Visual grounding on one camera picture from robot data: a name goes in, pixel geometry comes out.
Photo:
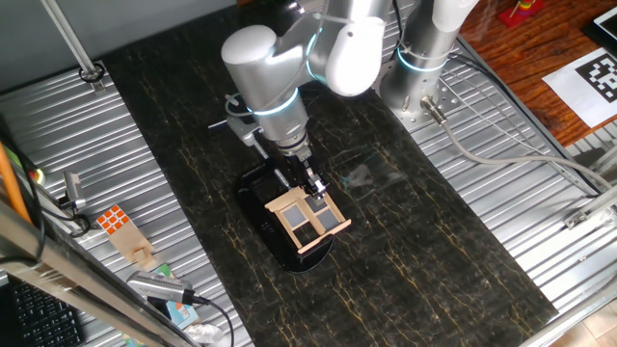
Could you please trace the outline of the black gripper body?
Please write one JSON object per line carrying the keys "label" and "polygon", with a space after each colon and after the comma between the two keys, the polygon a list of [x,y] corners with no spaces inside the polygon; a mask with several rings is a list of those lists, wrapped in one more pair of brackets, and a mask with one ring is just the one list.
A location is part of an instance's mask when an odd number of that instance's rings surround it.
{"label": "black gripper body", "polygon": [[311,154],[303,156],[291,155],[287,157],[290,171],[301,186],[311,186],[321,180],[317,165]]}

